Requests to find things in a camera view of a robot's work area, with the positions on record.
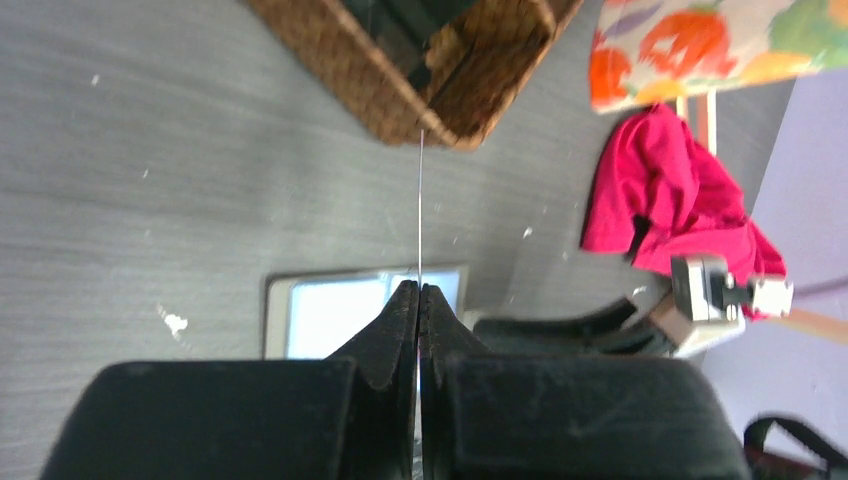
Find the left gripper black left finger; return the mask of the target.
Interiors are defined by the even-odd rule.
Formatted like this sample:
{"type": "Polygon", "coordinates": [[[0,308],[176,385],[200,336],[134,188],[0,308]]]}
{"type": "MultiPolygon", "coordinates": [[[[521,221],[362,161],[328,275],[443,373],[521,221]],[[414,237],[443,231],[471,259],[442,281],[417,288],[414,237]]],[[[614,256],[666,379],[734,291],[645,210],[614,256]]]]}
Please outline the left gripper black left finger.
{"type": "Polygon", "coordinates": [[[45,479],[408,479],[419,287],[322,360],[127,362],[81,394],[45,479]]]}

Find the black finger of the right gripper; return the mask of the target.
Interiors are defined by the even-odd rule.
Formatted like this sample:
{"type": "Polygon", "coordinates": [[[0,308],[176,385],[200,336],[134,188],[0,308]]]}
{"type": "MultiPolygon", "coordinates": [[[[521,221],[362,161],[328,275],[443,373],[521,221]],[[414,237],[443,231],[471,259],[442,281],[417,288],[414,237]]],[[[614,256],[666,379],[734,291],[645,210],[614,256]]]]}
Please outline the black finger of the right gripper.
{"type": "Polygon", "coordinates": [[[503,354],[667,356],[672,340],[628,298],[567,319],[482,318],[473,333],[503,354]]]}

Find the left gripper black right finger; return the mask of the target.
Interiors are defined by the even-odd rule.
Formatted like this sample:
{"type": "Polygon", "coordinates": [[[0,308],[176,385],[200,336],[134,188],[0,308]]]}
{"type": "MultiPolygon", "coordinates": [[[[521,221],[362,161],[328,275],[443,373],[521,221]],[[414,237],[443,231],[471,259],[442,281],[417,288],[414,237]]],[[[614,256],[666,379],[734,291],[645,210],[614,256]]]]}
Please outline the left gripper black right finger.
{"type": "Polygon", "coordinates": [[[747,479],[709,382],[655,356],[492,352],[426,285],[419,301],[427,479],[747,479]]]}

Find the white card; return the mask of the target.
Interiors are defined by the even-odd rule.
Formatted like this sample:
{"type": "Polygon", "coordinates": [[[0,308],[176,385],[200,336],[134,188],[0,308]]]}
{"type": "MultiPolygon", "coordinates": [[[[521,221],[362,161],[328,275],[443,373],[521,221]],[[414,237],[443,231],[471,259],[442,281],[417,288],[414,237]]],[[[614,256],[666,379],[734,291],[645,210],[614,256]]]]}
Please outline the white card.
{"type": "Polygon", "coordinates": [[[416,277],[419,290],[423,286],[423,163],[425,131],[419,131],[419,153],[417,166],[417,214],[416,214],[416,277]]]}

